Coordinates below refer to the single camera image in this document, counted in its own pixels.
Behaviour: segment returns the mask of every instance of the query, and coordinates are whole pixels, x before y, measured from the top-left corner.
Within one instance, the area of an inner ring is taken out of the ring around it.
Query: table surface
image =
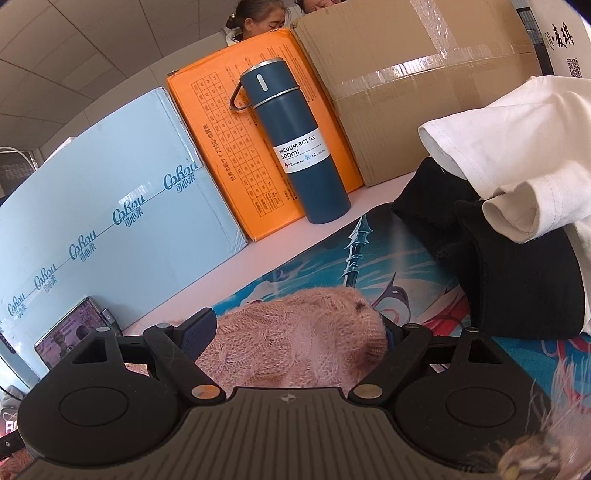
[[[413,173],[410,173],[374,187],[356,190],[349,196],[351,210],[334,222],[312,225],[304,218],[247,245],[222,265],[130,325],[124,334],[140,335],[152,325],[182,321],[204,307],[215,305],[372,208],[394,201],[412,177]]]

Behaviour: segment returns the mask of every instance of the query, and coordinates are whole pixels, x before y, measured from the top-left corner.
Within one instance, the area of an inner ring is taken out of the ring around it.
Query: vacuum bottle
[[[244,87],[251,103],[237,107]],[[253,108],[310,223],[328,223],[351,207],[310,107],[283,59],[262,61],[240,76],[230,108]]]

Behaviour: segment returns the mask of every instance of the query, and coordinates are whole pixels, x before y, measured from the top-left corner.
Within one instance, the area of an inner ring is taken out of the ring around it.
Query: smartphone
[[[86,297],[35,344],[35,351],[51,370],[86,335],[105,326],[110,327],[95,302]]]

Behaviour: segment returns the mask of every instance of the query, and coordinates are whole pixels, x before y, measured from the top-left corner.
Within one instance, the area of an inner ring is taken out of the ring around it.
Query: blue logo text
[[[80,258],[80,260],[85,262],[86,259],[91,255],[91,253],[96,250],[94,244],[96,237],[97,234],[94,230],[86,236],[80,235],[78,237],[78,243],[70,245],[70,258],[72,260]]]
[[[113,221],[115,225],[121,225],[125,223],[126,227],[130,227],[139,217],[144,213],[142,212],[141,206],[144,204],[144,196],[140,195],[137,200],[133,202],[126,200],[123,204],[122,209],[115,209],[113,212]]]
[[[197,164],[195,162],[187,167],[179,165],[175,175],[170,173],[165,175],[164,188],[167,190],[176,188],[177,192],[181,193],[195,181],[195,170],[197,170]]]
[[[39,275],[35,277],[35,288],[41,290],[41,288],[45,287],[45,291],[50,291],[53,288],[53,285],[57,283],[54,275],[56,270],[57,268],[55,264],[49,268],[42,268]]]
[[[17,318],[22,317],[24,313],[27,311],[27,307],[25,307],[24,303],[24,293],[21,293],[18,297],[13,297],[12,302],[8,304],[8,313],[10,314],[10,316],[14,317],[16,315]]]

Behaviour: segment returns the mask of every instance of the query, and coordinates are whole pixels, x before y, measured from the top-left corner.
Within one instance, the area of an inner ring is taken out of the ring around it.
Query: white t-shirt
[[[489,199],[485,218],[507,238],[524,243],[572,224],[591,286],[591,80],[533,77],[485,108],[424,124],[419,136],[441,167]]]

